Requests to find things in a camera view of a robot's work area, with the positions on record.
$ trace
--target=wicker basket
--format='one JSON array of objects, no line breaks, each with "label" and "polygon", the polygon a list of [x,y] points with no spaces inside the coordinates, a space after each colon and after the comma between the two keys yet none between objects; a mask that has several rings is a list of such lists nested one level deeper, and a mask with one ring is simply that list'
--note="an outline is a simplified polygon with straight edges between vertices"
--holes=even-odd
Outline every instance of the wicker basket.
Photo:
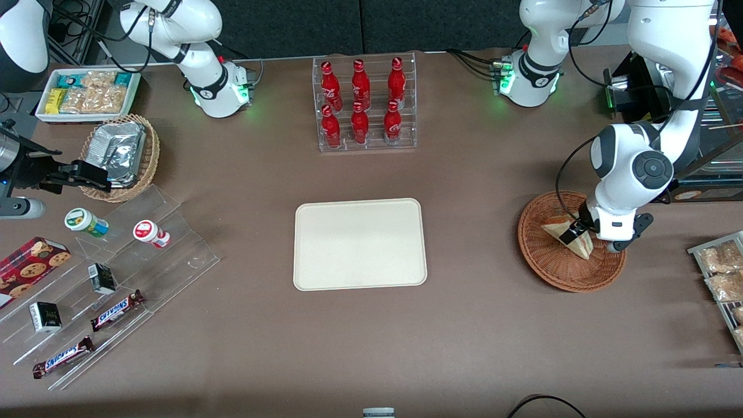
[{"label": "wicker basket", "polygon": [[[578,211],[585,195],[561,191],[560,196],[569,210]],[[624,268],[625,251],[610,253],[606,241],[593,233],[594,250],[588,260],[554,239],[542,229],[542,222],[565,211],[555,192],[545,193],[526,205],[519,220],[519,246],[526,262],[544,281],[569,292],[593,292],[608,286]]]},{"label": "wicker basket", "polygon": [[[117,118],[113,120],[107,120],[103,122],[104,125],[111,123],[124,123],[124,122],[137,122],[141,123],[147,131],[145,138],[144,151],[142,151],[142,159],[140,161],[139,173],[137,174],[137,184],[129,189],[112,189],[110,193],[103,192],[92,187],[81,187],[82,192],[92,199],[105,200],[110,203],[121,203],[133,199],[142,193],[151,183],[155,177],[155,171],[158,168],[158,158],[160,157],[160,139],[158,139],[158,133],[152,128],[152,125],[147,119],[142,118],[138,115],[127,115],[123,118]],[[84,160],[88,154],[88,148],[93,138],[93,133],[88,136],[88,140],[82,147],[80,153],[80,159]]]}]

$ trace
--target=table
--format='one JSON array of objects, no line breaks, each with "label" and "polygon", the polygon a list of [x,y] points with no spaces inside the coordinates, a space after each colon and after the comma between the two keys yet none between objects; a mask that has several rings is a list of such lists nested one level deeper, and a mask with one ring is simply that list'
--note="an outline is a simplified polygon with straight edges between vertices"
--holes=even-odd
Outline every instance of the table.
[{"label": "table", "polygon": [[[579,48],[599,77],[627,47]],[[482,56],[499,56],[485,51]],[[743,229],[736,203],[653,205],[627,267],[594,294],[561,292],[528,268],[516,222],[554,186],[562,160],[609,117],[603,93],[565,65],[536,109],[494,97],[446,54],[417,54],[419,146],[321,155],[311,60],[266,62],[255,105],[210,119],[175,66],[143,75],[133,112],[158,131],[155,183],[221,263],[69,389],[47,392],[0,347],[3,417],[505,417],[524,396],[561,396],[589,417],[726,417],[743,409],[743,373],[719,311],[685,249]],[[39,124],[33,139],[77,157],[90,126]],[[564,188],[597,179],[581,152]],[[82,202],[67,188],[41,219],[3,222],[0,254],[62,224]],[[307,202],[412,197],[423,208],[428,280],[418,287],[300,292],[294,211]],[[572,417],[535,402],[519,417]]]}]

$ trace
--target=red bottle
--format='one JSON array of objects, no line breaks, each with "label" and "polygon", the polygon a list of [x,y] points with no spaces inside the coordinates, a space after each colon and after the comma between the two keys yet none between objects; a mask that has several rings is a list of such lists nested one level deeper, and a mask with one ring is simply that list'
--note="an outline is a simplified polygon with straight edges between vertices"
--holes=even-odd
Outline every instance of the red bottle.
[{"label": "red bottle", "polygon": [[387,79],[389,99],[398,102],[398,109],[405,107],[405,73],[403,60],[400,57],[392,58],[392,72]]},{"label": "red bottle", "polygon": [[340,147],[340,123],[329,105],[322,105],[322,133],[330,148]]},{"label": "red bottle", "polygon": [[325,95],[325,102],[335,112],[340,112],[343,109],[343,99],[340,98],[340,83],[333,74],[333,66],[325,61],[320,64],[320,70],[322,71],[322,93]]},{"label": "red bottle", "polygon": [[387,114],[384,115],[384,141],[387,145],[397,145],[400,142],[400,125],[403,118],[398,112],[398,102],[390,100],[387,105]]},{"label": "red bottle", "polygon": [[366,116],[364,106],[359,100],[354,102],[351,126],[354,128],[354,141],[359,145],[366,144],[366,139],[369,136],[369,116]]},{"label": "red bottle", "polygon": [[354,100],[360,101],[364,110],[369,110],[372,107],[372,88],[369,76],[364,71],[362,60],[354,60],[354,76],[351,78],[351,85],[354,87]]}]

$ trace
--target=red cookie package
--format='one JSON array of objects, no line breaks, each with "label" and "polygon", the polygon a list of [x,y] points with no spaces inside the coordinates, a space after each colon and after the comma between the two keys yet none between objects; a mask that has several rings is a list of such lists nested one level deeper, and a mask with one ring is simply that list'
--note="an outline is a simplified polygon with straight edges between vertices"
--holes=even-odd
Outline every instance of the red cookie package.
[{"label": "red cookie package", "polygon": [[69,260],[62,244],[35,237],[0,261],[0,309]]}]

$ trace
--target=clear acrylic stand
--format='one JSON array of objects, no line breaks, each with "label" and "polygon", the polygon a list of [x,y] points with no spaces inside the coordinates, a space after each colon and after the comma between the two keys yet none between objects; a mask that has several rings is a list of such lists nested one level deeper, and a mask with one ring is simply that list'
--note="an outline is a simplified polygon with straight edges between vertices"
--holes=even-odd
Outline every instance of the clear acrylic stand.
[{"label": "clear acrylic stand", "polygon": [[[208,244],[191,230],[177,207],[175,200],[156,186],[150,186],[105,217],[110,224],[106,239],[79,237],[78,242],[88,258],[4,317],[0,323],[2,349],[15,359],[14,364],[28,369],[29,379],[35,364],[54,357],[90,335],[96,347],[94,352],[83,355],[73,364],[61,366],[41,380],[50,390],[66,388],[219,261]],[[153,220],[168,231],[170,244],[157,249],[135,240],[132,228],[142,219]],[[111,268],[117,282],[114,294],[93,292],[88,279],[88,266],[92,263],[105,263]],[[141,291],[146,301],[113,325],[93,332],[90,320],[136,289]],[[56,303],[62,316],[60,331],[53,334],[34,331],[28,305],[37,301]]]},{"label": "clear acrylic stand", "polygon": [[[388,93],[387,78],[392,71],[392,58],[400,57],[403,60],[405,73],[405,104],[400,109],[403,119],[400,128],[400,142],[388,145],[384,141],[384,115],[387,113]],[[351,87],[351,78],[354,76],[354,60],[363,60],[366,75],[371,83],[371,108],[366,111],[369,116],[369,139],[366,144],[359,145],[354,141],[351,128],[351,116],[354,114],[354,92]],[[339,148],[328,147],[322,133],[322,113],[320,109],[326,104],[322,93],[322,72],[320,64],[328,61],[333,65],[333,73],[340,83],[340,96],[343,99],[343,110],[335,114],[340,122]],[[417,73],[415,70],[415,55],[406,54],[375,54],[359,55],[357,57],[319,57],[312,61],[312,89],[315,97],[315,117],[317,119],[317,137],[320,151],[363,151],[366,149],[401,149],[415,148],[418,145],[415,128],[418,116],[418,98],[416,91]]]}]

